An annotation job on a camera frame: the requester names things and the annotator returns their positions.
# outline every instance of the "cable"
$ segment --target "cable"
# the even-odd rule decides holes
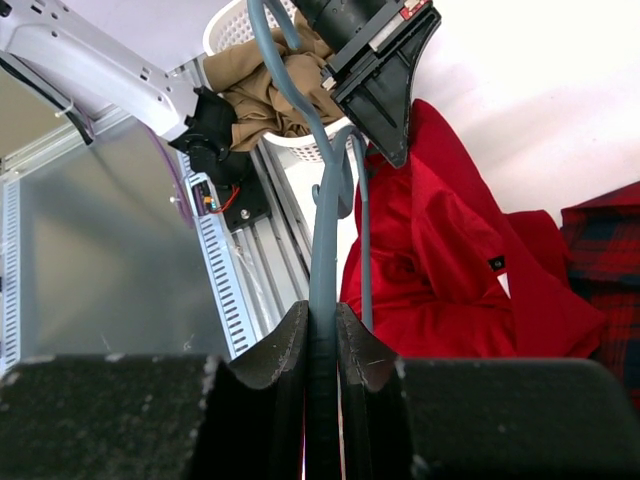
[[[158,150],[158,153],[164,160],[167,170],[169,170],[169,175],[171,176],[171,180],[173,181],[173,189],[176,193],[176,199],[178,200],[176,202],[178,204],[178,213],[180,213],[180,216],[184,220],[184,223],[186,223],[189,228],[193,228],[193,213],[191,212],[191,208],[189,207],[189,200],[187,199],[187,194],[185,193],[182,186],[182,179],[180,177],[180,174],[178,173],[178,168],[176,167],[175,163],[173,163],[173,160],[171,160],[171,157],[169,156],[167,150],[162,146],[162,143],[158,139],[158,136],[155,134],[155,132],[147,127],[144,123],[141,123],[141,125],[144,128],[144,131],[148,135],[149,139],[151,140],[151,143],[153,143],[153,146],[156,148],[156,150]]]
[[[236,199],[236,197],[238,196],[239,193],[240,193],[240,187],[237,187],[237,186],[234,185],[232,190],[231,190],[231,196],[229,197],[229,200],[224,202],[224,205],[222,205],[220,208],[216,208],[211,213],[224,213],[224,212],[226,212],[229,209],[229,207],[231,206],[231,204],[233,203],[233,201]]]
[[[300,38],[279,0],[248,0],[249,20],[262,53],[265,66],[275,86],[287,101],[298,110],[311,128],[325,163],[320,188],[314,188],[316,219],[311,247],[311,275],[309,282],[309,327],[307,337],[307,383],[305,396],[306,475],[310,480],[340,478],[341,458],[338,433],[337,380],[337,288],[336,256],[338,220],[352,209],[353,180],[346,151],[353,139],[358,169],[364,171],[365,142],[354,126],[341,129],[329,141],[324,125],[313,104],[296,88],[276,50],[267,22],[265,6],[280,26],[289,47],[300,45]],[[362,203],[362,262],[369,251],[369,213],[366,195],[366,175],[360,176]],[[370,297],[370,267],[363,265],[363,297]],[[363,321],[371,320],[371,302],[363,301]]]
[[[82,115],[82,119],[84,120],[84,124],[87,126],[87,133],[89,134],[89,136],[95,140],[96,139],[96,134],[93,131],[93,124],[91,123],[91,119],[89,118],[89,115],[87,115],[84,110],[80,110],[80,107],[78,107],[76,105],[76,109],[80,112],[80,114]]]
[[[35,90],[36,93],[38,93],[40,96],[42,96],[43,98],[48,100],[58,110],[64,110],[65,107],[63,105],[61,105],[60,102],[58,102],[49,93],[45,92],[39,86],[37,86],[35,83],[33,83],[31,80],[29,80],[27,77],[25,77],[21,72],[16,70],[13,66],[9,65],[2,58],[0,58],[0,67],[2,67],[2,69],[5,72],[7,72],[9,75],[11,75],[13,78],[18,80],[19,82],[22,82],[25,85],[27,85],[28,87],[30,87],[31,89]],[[80,133],[80,136],[82,137],[82,140],[84,141],[84,143],[86,145],[91,145],[93,143],[93,140],[94,140],[93,131],[91,129],[91,122],[88,121],[88,117],[86,116],[86,114],[84,114],[83,112],[81,112],[81,114],[83,115],[83,117],[85,117],[85,120],[87,121],[87,125],[89,125],[89,127],[88,127],[89,130],[87,130],[87,127],[85,127],[85,125],[82,123],[82,121],[80,119],[78,119],[78,117],[76,117],[76,115],[74,113],[67,112],[65,115],[69,119],[69,121],[73,124],[73,126],[76,127],[76,129]]]

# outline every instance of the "red clothing pile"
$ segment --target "red clothing pile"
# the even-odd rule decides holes
[[[604,312],[596,360],[640,409],[640,182],[562,211],[574,292]]]
[[[503,214],[430,105],[410,127],[407,165],[381,162],[369,183],[375,335],[403,356],[589,356],[604,319],[568,288],[552,219]],[[358,196],[358,229],[360,211]],[[357,315],[360,285],[358,239],[341,293]]]

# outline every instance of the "brown cloth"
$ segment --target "brown cloth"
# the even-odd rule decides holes
[[[321,69],[332,55],[299,12],[294,25],[301,47],[291,50],[279,28],[271,30],[276,48],[298,90],[316,107],[325,125],[343,113],[322,88]],[[204,72],[211,88],[222,92],[235,108],[238,123],[233,125],[232,150],[249,151],[266,132],[284,137],[301,137],[310,130],[297,112],[273,85],[255,40],[235,45],[204,60]]]

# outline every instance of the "red wire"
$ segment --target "red wire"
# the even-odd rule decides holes
[[[231,190],[231,196],[229,197],[229,200],[227,200],[224,205],[222,205],[220,208],[216,208],[213,213],[224,213],[228,210],[228,208],[231,206],[231,204],[233,203],[233,201],[236,199],[236,197],[238,196],[238,194],[240,193],[240,187],[236,187],[235,185],[233,186],[232,190]]]

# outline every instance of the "red plaid fabric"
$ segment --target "red plaid fabric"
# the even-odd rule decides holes
[[[562,211],[573,290],[607,315],[596,359],[640,409],[640,182]]]

